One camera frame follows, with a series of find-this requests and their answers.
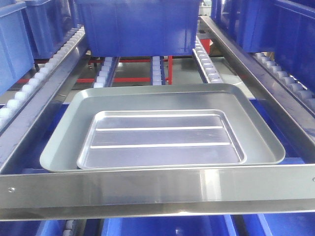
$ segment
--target silver tray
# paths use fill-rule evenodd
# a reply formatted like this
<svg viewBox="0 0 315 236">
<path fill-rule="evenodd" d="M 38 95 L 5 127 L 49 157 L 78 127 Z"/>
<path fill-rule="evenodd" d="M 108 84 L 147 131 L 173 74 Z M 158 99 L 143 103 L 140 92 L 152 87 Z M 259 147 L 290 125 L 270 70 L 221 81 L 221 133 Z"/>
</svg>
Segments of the silver tray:
<svg viewBox="0 0 315 236">
<path fill-rule="evenodd" d="M 77 165 L 134 169 L 245 161 L 222 111 L 103 111 L 93 119 Z"/>
<path fill-rule="evenodd" d="M 128 128 L 137 129 L 134 136 L 126 133 Z M 235 86 L 145 86 L 76 94 L 40 163 L 52 172 L 175 169 L 276 164 L 284 155 Z"/>
</svg>

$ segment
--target blue plastic bin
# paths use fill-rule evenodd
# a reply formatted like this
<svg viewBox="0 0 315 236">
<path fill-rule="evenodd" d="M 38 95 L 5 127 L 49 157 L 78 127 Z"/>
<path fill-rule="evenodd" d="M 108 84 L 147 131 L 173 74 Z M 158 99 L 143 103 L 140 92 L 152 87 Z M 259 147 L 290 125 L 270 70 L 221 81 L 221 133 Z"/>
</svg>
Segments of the blue plastic bin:
<svg viewBox="0 0 315 236">
<path fill-rule="evenodd" d="M 33 67 L 21 10 L 24 2 L 0 8 L 0 94 Z"/>
<path fill-rule="evenodd" d="M 275 61 L 315 91 L 315 8 L 288 0 L 276 0 L 276 6 L 280 14 Z"/>
<path fill-rule="evenodd" d="M 105 219 L 101 236 L 237 236 L 230 215 Z"/>
<path fill-rule="evenodd" d="M 213 0 L 211 18 L 246 52 L 273 52 L 278 9 L 274 0 Z"/>
<path fill-rule="evenodd" d="M 67 40 L 71 28 L 62 16 L 61 0 L 25 0 L 23 10 L 34 59 L 48 59 Z"/>
<path fill-rule="evenodd" d="M 14 4 L 15 0 L 0 0 L 0 7 Z"/>
<path fill-rule="evenodd" d="M 76 0 L 95 57 L 191 55 L 200 0 Z"/>
<path fill-rule="evenodd" d="M 244 215 L 249 236 L 314 236 L 315 213 Z"/>
<path fill-rule="evenodd" d="M 1 236 L 61 236 L 65 220 L 0 222 Z"/>
</svg>

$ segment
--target red metal frame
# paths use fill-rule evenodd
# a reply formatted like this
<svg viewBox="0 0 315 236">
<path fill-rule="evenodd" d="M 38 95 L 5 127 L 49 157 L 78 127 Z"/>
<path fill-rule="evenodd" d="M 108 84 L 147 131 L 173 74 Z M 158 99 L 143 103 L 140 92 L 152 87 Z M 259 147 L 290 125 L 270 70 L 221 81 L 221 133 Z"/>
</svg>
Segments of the red metal frame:
<svg viewBox="0 0 315 236">
<path fill-rule="evenodd" d="M 201 42 L 202 46 L 204 47 L 204 49 L 206 50 L 207 54 L 210 54 L 211 40 L 210 39 L 201 39 L 200 42 Z"/>
</svg>

